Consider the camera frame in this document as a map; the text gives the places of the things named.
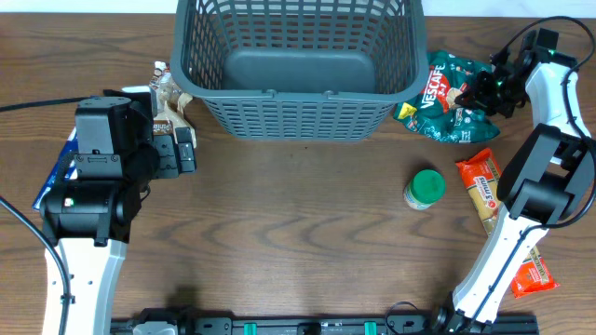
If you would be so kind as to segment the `beige Pantree snack bag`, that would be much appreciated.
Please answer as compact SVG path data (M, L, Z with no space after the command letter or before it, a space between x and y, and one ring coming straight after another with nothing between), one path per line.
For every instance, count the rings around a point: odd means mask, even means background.
M156 114L154 115L153 133L155 135L173 135L176 142L185 142L179 129L190 131L193 147L196 148L196 131L184 115L184 108L194 97L183 92L173 80L169 64L155 61L150 88L156 94Z

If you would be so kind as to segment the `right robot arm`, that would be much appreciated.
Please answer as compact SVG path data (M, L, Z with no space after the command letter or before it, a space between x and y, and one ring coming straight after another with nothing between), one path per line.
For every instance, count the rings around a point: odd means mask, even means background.
M558 33L525 28L510 61L503 47L456 98L462 107L512 115L529 103L534 129L497 184L497 222L467 277L441 307L433 328L488 333L527 254L548 231L578 221L595 201L595 141L576 97L581 61L557 51Z

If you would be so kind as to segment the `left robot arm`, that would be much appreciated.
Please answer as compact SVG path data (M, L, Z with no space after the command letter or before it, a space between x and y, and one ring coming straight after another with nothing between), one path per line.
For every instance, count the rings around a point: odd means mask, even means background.
M43 333L109 333L130 225L150 182L196 171L193 129L156 135L158 107L148 86L78 103L77 148L39 204L49 241Z

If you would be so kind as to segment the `green lid jar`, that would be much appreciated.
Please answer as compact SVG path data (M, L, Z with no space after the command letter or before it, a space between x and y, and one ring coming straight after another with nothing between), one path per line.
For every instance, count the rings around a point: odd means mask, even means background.
M417 172L403 191L406 204L415 210L425 210L440 201L446 191L444 177L434 169Z

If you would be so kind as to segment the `orange spaghetti packet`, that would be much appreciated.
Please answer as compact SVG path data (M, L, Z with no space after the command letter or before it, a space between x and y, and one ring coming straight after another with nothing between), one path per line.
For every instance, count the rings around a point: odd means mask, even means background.
M485 148L468 160L457 162L456 166L478 212L484 231L490 235L496 225L498 208L501 204L496 196L501 168L494 158L493 151ZM529 251L510 285L516 298L552 290L559 286L537 247Z

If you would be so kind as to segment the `green Nescafe coffee bag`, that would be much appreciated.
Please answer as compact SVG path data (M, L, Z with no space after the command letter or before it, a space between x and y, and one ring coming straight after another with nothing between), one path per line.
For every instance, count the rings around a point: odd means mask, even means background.
M481 109L455 102L477 74L490 73L486 63L456 57L444 51L427 54L425 86L414 98L397 105L393 118L413 133L445 143L479 143L496 138L499 128Z

